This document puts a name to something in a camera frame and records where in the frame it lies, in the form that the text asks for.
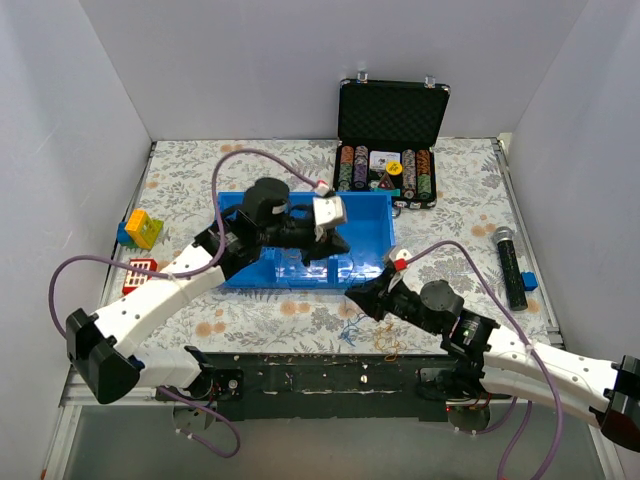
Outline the blue plastic divided bin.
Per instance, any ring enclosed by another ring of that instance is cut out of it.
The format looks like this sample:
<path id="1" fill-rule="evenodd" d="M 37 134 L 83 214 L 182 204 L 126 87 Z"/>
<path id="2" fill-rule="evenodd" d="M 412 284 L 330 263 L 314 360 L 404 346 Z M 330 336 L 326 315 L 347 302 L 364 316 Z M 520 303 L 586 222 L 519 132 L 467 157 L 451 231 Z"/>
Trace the blue plastic divided bin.
<path id="1" fill-rule="evenodd" d="M 346 254 L 301 262 L 297 249 L 263 248 L 259 259 L 224 283 L 234 289 L 346 289 L 377 277 L 384 254 L 395 244 L 391 197 L 380 192 L 339 194 L 348 221 L 337 232 Z"/>

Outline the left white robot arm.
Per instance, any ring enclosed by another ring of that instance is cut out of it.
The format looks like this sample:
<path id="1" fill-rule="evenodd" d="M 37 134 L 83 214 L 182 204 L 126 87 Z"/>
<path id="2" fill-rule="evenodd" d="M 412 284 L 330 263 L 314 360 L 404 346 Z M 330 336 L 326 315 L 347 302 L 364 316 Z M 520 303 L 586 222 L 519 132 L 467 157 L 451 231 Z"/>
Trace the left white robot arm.
<path id="1" fill-rule="evenodd" d="M 96 400 L 110 404 L 136 387 L 174 387 L 193 400 L 208 396 L 213 368 L 195 347 L 142 348 L 153 331 L 205 292 L 257 262 L 265 248 L 297 249 L 309 265 L 350 247 L 337 228 L 347 221 L 341 197 L 319 184 L 309 205 L 290 205 L 290 190 L 257 180 L 240 204 L 216 210 L 215 222 L 165 269 L 120 300 L 66 320 L 68 357 Z"/>

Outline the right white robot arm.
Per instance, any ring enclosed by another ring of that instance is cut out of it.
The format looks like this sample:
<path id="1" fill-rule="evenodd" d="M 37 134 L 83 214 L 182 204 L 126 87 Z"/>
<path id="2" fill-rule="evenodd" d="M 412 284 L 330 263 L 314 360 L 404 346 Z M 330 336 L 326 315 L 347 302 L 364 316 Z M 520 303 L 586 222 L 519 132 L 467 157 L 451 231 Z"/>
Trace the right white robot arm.
<path id="1" fill-rule="evenodd" d="M 580 356 L 546 344 L 529 347 L 509 328 L 478 315 L 444 280 L 419 292 L 384 277 L 345 293 L 376 321 L 392 314 L 441 338 L 441 349 L 460 359 L 452 373 L 464 397 L 486 391 L 554 407 L 598 428 L 615 444 L 639 449 L 639 361 Z"/>

